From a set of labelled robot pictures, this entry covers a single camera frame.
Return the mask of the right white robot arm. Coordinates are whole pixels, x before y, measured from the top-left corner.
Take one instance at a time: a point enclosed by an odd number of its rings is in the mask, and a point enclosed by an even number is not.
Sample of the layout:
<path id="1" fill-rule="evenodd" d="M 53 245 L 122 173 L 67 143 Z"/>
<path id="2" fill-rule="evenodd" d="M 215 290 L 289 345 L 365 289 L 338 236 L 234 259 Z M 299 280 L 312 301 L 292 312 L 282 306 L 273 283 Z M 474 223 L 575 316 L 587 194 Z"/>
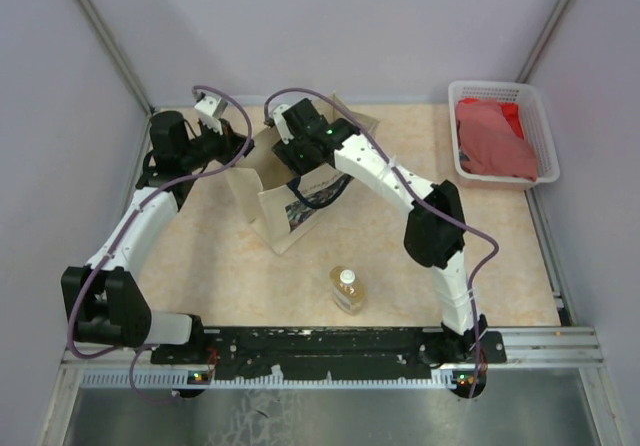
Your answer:
<path id="1" fill-rule="evenodd" d="M 486 330 L 468 286 L 464 215 L 457 187 L 433 183 L 382 153 L 353 113 L 339 109 L 330 121 L 308 99 L 267 112 L 266 124 L 280 140 L 272 147 L 295 174 L 329 165 L 363 183 L 406 217 L 403 245 L 410 258 L 433 275 L 448 353 L 470 361 L 482 349 Z"/>

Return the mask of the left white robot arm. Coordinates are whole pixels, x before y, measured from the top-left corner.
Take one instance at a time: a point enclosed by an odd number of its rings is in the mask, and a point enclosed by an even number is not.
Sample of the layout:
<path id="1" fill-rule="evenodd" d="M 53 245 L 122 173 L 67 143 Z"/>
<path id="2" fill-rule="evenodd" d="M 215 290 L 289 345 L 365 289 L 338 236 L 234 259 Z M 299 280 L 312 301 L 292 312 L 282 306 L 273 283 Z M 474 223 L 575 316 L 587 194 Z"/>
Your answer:
<path id="1" fill-rule="evenodd" d="M 155 243 L 181 210 L 208 165 L 223 170 L 249 149 L 249 135 L 236 133 L 219 112 L 199 112 L 198 132 L 178 111 L 150 120 L 151 148 L 125 215 L 106 243 L 82 266 L 68 267 L 61 288 L 68 319 L 67 347 L 90 360 L 122 348 L 172 346 L 194 363 L 208 339 L 187 313 L 153 310 L 137 281 Z"/>

